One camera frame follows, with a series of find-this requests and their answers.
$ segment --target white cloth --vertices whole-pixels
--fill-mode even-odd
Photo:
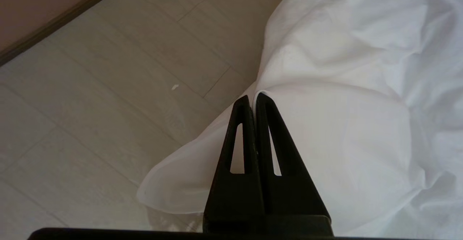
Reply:
[[[463,239],[463,0],[283,0],[258,80],[337,236]],[[137,196],[204,210],[231,108]]]

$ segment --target wall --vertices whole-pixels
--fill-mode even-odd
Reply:
[[[0,0],[0,51],[81,0]]]

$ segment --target white fabric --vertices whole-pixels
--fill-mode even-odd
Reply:
[[[283,0],[258,80],[337,236],[463,239],[463,0]],[[204,210],[231,108],[139,200]]]

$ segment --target laminate floor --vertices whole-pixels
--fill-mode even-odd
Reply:
[[[1,67],[0,239],[200,227],[135,192],[256,79],[280,1],[103,0]]]

